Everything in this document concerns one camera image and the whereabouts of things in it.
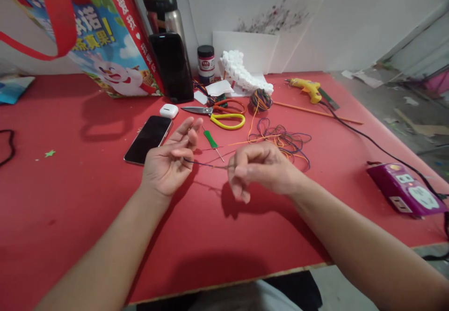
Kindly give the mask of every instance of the cartoon bird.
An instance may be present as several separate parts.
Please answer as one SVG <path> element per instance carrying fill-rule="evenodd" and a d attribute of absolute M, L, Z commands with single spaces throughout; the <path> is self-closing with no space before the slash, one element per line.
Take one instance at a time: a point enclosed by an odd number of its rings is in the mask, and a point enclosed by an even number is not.
<path fill-rule="evenodd" d="M 93 60 L 94 67 L 101 81 L 123 96 L 146 96 L 148 93 L 141 89 L 142 74 L 132 68 L 123 68 L 114 62 L 103 60 L 101 53 L 86 53 L 87 58 Z"/>

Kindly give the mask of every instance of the hand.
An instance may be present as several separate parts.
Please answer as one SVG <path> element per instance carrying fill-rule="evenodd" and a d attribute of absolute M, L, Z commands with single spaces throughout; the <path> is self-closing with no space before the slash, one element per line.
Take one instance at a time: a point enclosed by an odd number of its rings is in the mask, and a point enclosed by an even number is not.
<path fill-rule="evenodd" d="M 155 190 L 170 202 L 192 171 L 193 164 L 184 158 L 193 161 L 193 151 L 198 144 L 197 132 L 202 124 L 202 118 L 195 123 L 193 117 L 187 118 L 163 146 L 147 153 L 141 185 L 144 190 Z"/>
<path fill-rule="evenodd" d="M 277 194 L 294 195 L 310 182 L 301 171 L 270 142 L 239 148 L 229 160 L 229 184 L 237 200 L 248 203 L 248 185 L 258 182 Z"/>

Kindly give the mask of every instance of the smartphone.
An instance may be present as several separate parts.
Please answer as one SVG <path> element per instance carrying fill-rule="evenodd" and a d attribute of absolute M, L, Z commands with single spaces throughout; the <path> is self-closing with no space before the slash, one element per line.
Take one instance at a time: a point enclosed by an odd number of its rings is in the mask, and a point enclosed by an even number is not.
<path fill-rule="evenodd" d="M 126 152 L 125 161 L 143 165 L 146 154 L 154 147 L 160 146 L 172 127 L 172 120 L 166 117 L 151 116 Z"/>
<path fill-rule="evenodd" d="M 177 33 L 153 34 L 149 37 L 156 56 L 166 96 L 173 103 L 193 101 L 193 83 L 184 55 L 184 45 Z"/>

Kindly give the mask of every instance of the green screwdriver handle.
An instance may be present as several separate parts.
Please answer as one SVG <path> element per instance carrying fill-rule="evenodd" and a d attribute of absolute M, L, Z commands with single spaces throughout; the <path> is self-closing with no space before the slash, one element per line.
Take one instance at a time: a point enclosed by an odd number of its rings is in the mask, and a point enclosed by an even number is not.
<path fill-rule="evenodd" d="M 209 144 L 212 148 L 217 148 L 218 145 L 216 142 L 214 142 L 214 139 L 212 138 L 212 136 L 210 135 L 209 131 L 204 130 L 204 135 L 206 136 L 207 140 L 209 140 Z"/>

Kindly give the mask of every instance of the yellow glue gun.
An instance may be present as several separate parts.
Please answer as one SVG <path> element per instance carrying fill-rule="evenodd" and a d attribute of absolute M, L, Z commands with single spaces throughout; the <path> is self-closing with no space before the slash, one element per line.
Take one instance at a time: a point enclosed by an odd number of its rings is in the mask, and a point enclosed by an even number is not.
<path fill-rule="evenodd" d="M 318 92 L 321 84 L 319 84 L 318 82 L 312 82 L 303 79 L 291 79 L 286 81 L 288 81 L 289 85 L 291 85 L 292 87 L 298 87 L 307 92 L 310 97 L 310 103 L 317 104 L 321 100 L 321 94 Z"/>

